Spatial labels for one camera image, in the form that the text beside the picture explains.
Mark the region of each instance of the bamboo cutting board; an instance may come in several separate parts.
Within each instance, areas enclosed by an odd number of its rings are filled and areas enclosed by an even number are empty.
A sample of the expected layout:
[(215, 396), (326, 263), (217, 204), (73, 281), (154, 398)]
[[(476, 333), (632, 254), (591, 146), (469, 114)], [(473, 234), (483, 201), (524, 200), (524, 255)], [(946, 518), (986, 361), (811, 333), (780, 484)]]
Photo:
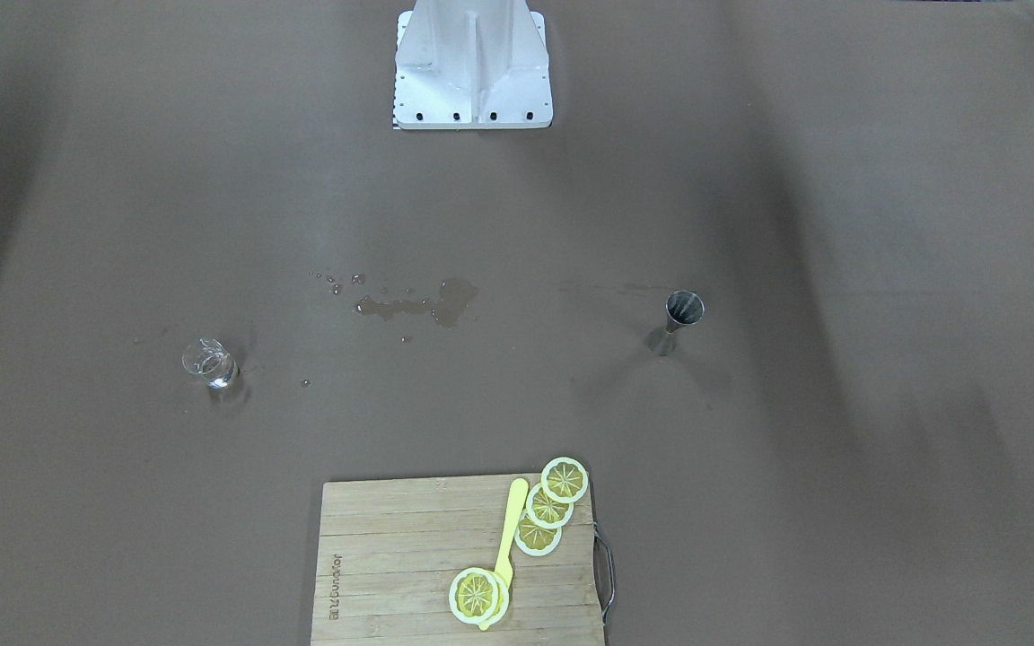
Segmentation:
[(316, 548), (315, 646), (603, 646), (592, 576), (592, 504), (575, 502), (547, 556), (517, 547), (512, 602), (489, 630), (449, 612), (465, 567), (493, 567), (509, 483), (540, 473), (327, 483)]

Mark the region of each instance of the lemon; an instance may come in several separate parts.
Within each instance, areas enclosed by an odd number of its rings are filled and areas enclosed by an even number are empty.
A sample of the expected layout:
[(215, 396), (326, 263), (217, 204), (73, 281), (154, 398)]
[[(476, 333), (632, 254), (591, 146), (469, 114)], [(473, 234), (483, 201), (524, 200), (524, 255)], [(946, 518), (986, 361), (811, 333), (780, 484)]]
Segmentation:
[(541, 471), (545, 494), (557, 502), (577, 502), (588, 488), (588, 473), (572, 458), (551, 459)]
[(488, 620), (500, 605), (501, 586), (493, 573), (465, 567), (449, 584), (449, 609), (457, 620), (477, 625)]
[(517, 534), (514, 536), (514, 541), (521, 552), (529, 556), (545, 556), (557, 549), (557, 544), (561, 543), (562, 531), (560, 527), (547, 530), (534, 523), (528, 512), (522, 512), (520, 520), (517, 520)]
[(500, 593), (500, 601), (497, 602), (497, 609), (494, 610), (485, 621), (477, 624), (477, 628), (481, 629), (489, 629), (489, 626), (500, 621), (500, 618), (506, 616), (506, 613), (509, 612), (509, 586), (506, 585), (505, 581), (500, 580), (500, 577), (498, 577), (496, 573), (489, 572), (489, 570), (486, 570), (486, 572), (489, 574), (489, 577), (493, 578), (493, 583), (497, 585), (497, 592)]
[(549, 498), (546, 488), (538, 483), (534, 486), (534, 491), (528, 492), (525, 499), (525, 513), (529, 520), (538, 527), (545, 527), (547, 530), (554, 530), (569, 522), (574, 515), (574, 503), (557, 502)]

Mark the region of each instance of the white mounting plate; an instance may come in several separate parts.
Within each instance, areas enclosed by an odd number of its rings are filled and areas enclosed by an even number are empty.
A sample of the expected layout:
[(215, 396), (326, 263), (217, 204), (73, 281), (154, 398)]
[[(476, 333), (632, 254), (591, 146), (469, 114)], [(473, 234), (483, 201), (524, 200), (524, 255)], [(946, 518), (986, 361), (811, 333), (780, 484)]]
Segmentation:
[[(398, 17), (398, 45), (414, 11)], [(545, 39), (545, 17), (528, 11), (537, 25), (541, 43)], [(553, 123), (553, 92), (548, 65), (539, 70), (512, 70), (485, 94), (480, 115), (468, 118), (472, 98), (439, 95), (426, 82), (426, 74), (397, 69), (394, 76), (393, 127), (398, 130), (488, 130), (488, 128), (549, 127)]]

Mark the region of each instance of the white metal base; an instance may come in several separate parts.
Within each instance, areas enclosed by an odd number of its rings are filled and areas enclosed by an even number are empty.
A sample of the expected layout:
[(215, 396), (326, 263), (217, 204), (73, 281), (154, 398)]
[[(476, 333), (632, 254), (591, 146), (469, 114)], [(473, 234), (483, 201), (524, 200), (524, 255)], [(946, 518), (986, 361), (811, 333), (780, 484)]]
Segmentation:
[(545, 17), (524, 0), (419, 0), (398, 17), (394, 127), (549, 126), (545, 42)]

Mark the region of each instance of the yellow plastic utensil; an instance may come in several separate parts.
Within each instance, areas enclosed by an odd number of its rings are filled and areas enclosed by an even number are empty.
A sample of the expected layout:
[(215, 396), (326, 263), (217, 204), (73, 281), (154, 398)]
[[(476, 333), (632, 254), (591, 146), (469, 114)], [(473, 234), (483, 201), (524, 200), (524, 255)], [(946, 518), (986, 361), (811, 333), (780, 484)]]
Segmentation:
[(514, 564), (509, 560), (509, 549), (513, 547), (514, 535), (517, 533), (517, 520), (525, 507), (528, 498), (528, 482), (517, 479), (509, 484), (509, 501), (506, 502), (506, 524), (500, 530), (500, 549), (497, 551), (497, 563), (493, 572), (505, 582), (506, 588), (513, 587)]

